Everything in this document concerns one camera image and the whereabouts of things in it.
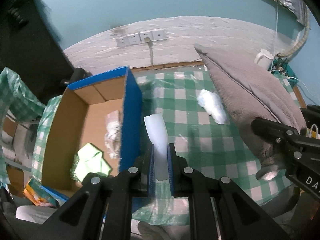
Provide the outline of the light blue bucket hat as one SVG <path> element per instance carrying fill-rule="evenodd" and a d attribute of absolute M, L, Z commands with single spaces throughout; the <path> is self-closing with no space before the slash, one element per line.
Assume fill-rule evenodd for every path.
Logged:
<path fill-rule="evenodd" d="M 153 144 L 155 177 L 158 181 L 169 178 L 168 172 L 168 134 L 161 113 L 144 117 L 149 140 Z"/>

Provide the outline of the grey cushion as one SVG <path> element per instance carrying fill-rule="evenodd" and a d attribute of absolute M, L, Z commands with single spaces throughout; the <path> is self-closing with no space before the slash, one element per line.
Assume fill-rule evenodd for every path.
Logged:
<path fill-rule="evenodd" d="M 259 67 L 245 54 L 200 44 L 194 46 L 209 70 L 210 78 L 240 137 L 259 159 L 258 180 L 271 180 L 285 168 L 284 154 L 276 142 L 267 142 L 254 134 L 256 118 L 271 120 L 295 128 L 306 135 L 306 122 L 300 108 L 280 81 Z"/>

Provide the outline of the light green cloth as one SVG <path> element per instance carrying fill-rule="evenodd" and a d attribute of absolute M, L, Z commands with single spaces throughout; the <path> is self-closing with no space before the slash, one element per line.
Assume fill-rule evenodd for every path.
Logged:
<path fill-rule="evenodd" d="M 111 171 L 112 167 L 103 158 L 101 150 L 87 143 L 75 154 L 70 175 L 72 180 L 83 182 L 89 173 L 108 176 Z"/>

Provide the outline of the white cloth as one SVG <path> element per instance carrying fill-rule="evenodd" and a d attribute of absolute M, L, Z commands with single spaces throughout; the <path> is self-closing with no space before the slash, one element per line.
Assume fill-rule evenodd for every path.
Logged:
<path fill-rule="evenodd" d="M 218 94 L 202 89 L 197 96 L 197 102 L 218 125 L 225 124 L 227 114 Z"/>

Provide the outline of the green checkered tablecloth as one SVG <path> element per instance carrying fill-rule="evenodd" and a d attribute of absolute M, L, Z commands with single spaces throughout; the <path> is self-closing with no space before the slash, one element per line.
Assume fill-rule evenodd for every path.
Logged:
<path fill-rule="evenodd" d="M 228 176 L 257 204 L 266 204 L 285 190 L 293 189 L 284 171 L 271 181 L 255 178 L 259 160 L 241 140 L 238 129 L 228 118 L 224 125 L 197 103 L 202 89 L 215 92 L 207 72 L 164 72 L 136 77 L 143 95 L 143 114 L 162 113 L 169 143 L 177 155 L 205 176 L 219 179 Z M 41 181 L 47 139 L 62 96 L 49 100 L 37 132 L 31 174 Z M 156 225 L 187 225 L 188 201 L 173 198 L 169 182 L 156 182 L 156 198 L 132 214 L 132 218 Z"/>

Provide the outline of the crumpled plastic bag in box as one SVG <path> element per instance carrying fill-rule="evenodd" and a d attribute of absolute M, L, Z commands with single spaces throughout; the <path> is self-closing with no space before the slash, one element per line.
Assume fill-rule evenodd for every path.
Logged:
<path fill-rule="evenodd" d="M 106 133 L 104 143 L 111 159 L 120 158 L 121 118 L 120 111 L 112 111 L 105 116 Z"/>

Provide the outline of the blue cardboard box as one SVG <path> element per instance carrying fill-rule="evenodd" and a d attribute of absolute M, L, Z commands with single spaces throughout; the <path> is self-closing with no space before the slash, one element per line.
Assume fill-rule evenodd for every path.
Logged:
<path fill-rule="evenodd" d="M 119 159 L 105 146 L 106 117 L 119 111 Z M 120 67 L 68 85 L 57 107 L 44 151 L 41 184 L 60 192 L 73 191 L 70 169 L 75 154 L 91 143 L 104 154 L 116 176 L 140 155 L 142 93 L 129 67 Z"/>

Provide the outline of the white electric kettle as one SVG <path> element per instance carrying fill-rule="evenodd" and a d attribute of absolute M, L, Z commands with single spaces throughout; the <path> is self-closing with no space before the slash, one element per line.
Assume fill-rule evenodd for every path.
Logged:
<path fill-rule="evenodd" d="M 264 70 L 268 70 L 273 62 L 273 55 L 266 49 L 261 49 L 254 59 L 254 63 Z"/>

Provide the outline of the white wall socket strip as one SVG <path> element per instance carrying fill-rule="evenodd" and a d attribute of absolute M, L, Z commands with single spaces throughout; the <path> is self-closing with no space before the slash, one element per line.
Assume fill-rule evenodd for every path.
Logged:
<path fill-rule="evenodd" d="M 164 29 L 155 29 L 141 31 L 139 33 L 125 35 L 123 37 L 116 38 L 116 43 L 118 47 L 128 47 L 131 45 L 138 45 L 153 41 L 166 40 L 167 35 Z"/>

